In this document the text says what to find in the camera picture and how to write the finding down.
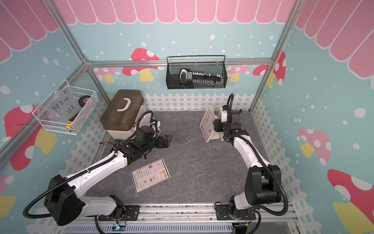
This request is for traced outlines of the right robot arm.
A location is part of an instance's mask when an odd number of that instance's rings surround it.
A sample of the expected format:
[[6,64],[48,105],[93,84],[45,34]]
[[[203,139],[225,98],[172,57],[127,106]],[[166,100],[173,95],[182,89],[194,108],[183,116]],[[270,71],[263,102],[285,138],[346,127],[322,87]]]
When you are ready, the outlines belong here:
[[234,94],[221,108],[221,117],[213,122],[214,130],[223,133],[223,139],[240,153],[248,172],[244,191],[230,199],[230,215],[240,219],[244,214],[256,213],[260,209],[274,216],[283,216],[288,211],[288,198],[281,184],[281,170],[270,164],[259,153],[247,130],[242,129],[242,110],[232,108]]

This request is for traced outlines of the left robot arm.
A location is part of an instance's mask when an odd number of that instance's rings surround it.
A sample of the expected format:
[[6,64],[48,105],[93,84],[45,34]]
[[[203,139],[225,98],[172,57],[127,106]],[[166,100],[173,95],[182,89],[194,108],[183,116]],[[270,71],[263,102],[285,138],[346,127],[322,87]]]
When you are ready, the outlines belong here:
[[58,226],[65,226],[80,217],[107,216],[120,221],[128,214],[124,203],[115,195],[87,197],[86,192],[112,173],[125,168],[140,158],[146,158],[154,148],[170,146],[172,136],[160,135],[160,123],[147,111],[141,121],[150,116],[145,126],[137,125],[135,132],[121,143],[113,145],[105,158],[90,167],[66,177],[53,177],[47,191],[33,199],[22,214],[28,219],[52,217]]

